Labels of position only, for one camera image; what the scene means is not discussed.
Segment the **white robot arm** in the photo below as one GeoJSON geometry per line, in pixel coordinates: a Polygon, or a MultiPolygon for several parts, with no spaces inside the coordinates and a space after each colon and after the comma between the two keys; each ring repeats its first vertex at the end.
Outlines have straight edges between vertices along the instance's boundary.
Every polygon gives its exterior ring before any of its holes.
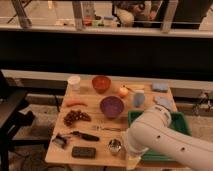
{"type": "Polygon", "coordinates": [[[141,157],[149,149],[166,155],[194,171],[213,170],[213,143],[169,128],[171,114],[160,105],[147,108],[122,133],[128,157],[141,157]]]}

